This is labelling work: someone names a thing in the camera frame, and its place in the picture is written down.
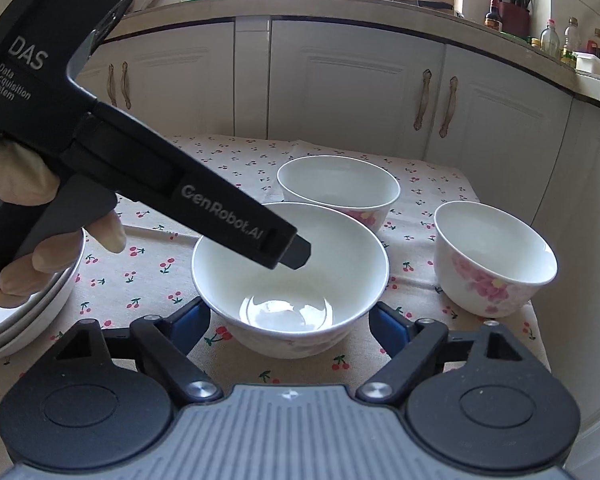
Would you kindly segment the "gloved left hand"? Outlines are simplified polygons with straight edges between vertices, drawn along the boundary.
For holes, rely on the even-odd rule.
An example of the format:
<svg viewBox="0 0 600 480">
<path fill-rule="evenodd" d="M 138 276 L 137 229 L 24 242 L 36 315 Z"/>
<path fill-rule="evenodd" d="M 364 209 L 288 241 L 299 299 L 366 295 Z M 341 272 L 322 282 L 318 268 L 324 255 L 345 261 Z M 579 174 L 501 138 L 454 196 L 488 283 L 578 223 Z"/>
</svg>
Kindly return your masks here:
<svg viewBox="0 0 600 480">
<path fill-rule="evenodd" d="M 14 308 L 72 266 L 89 232 L 125 248 L 114 192 L 82 176 L 57 177 L 43 159 L 0 136 L 0 308 Z"/>
</svg>

